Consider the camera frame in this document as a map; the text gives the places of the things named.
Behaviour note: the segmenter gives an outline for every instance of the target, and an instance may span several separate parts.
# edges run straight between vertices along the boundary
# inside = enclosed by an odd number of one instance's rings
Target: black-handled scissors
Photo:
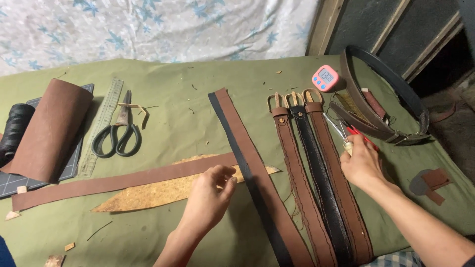
[[[132,92],[130,90],[127,91],[125,97],[123,99],[123,103],[130,104],[132,102]],[[115,124],[108,125],[104,129],[102,129],[92,141],[92,152],[98,156],[99,158],[109,158],[112,157],[115,153],[122,157],[129,157],[137,153],[140,148],[140,144],[142,143],[142,136],[140,135],[139,129],[134,124],[129,123],[129,113],[130,107],[121,106],[119,110],[119,115],[117,117],[117,121]],[[127,128],[125,129],[125,133],[122,137],[118,139],[117,137],[117,129],[122,126],[126,125]],[[129,140],[132,136],[132,133],[135,134],[135,145],[129,152],[121,152],[122,146],[124,143]],[[108,153],[101,153],[102,150],[102,142],[107,137],[107,135],[111,137],[112,149]]]

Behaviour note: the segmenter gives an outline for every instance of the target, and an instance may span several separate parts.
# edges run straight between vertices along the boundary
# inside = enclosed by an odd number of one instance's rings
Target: hand
[[[370,143],[365,143],[362,135],[348,136],[348,141],[353,142],[352,156],[345,151],[340,157],[342,171],[348,181],[366,193],[381,184],[400,191],[399,187],[384,178],[378,152]]]
[[[236,188],[236,169],[223,165],[209,168],[193,181],[185,211],[177,229],[203,237],[224,216]]]

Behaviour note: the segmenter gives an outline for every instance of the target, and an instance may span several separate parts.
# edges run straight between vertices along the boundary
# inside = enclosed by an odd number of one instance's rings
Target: bed sheet
[[[314,0],[0,0],[0,75],[114,58],[305,54]]]

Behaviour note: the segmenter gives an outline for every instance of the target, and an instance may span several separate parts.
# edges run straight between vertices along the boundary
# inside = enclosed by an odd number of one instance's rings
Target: cutting mat
[[[91,93],[94,90],[94,84],[88,84],[81,87]],[[27,104],[36,108],[40,99],[41,97],[29,100],[27,101]],[[71,154],[71,157],[65,164],[63,172],[61,173],[61,176],[59,177],[59,181],[73,178],[77,174],[77,162],[79,160],[79,155],[81,153],[81,146],[83,143],[82,129],[78,131],[78,135],[79,136],[77,136],[75,139],[77,142],[76,149],[74,149],[74,151]],[[17,192],[18,186],[25,185],[28,188],[28,190],[31,190],[31,189],[45,186],[47,184],[48,183],[30,179],[22,175],[0,172],[0,198],[5,198],[7,196],[15,194]]]

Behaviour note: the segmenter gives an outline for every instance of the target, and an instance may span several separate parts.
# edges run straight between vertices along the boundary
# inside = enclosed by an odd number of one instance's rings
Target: wooden handle
[[[353,154],[353,142],[346,142],[343,147],[345,148],[345,151],[352,156]]]

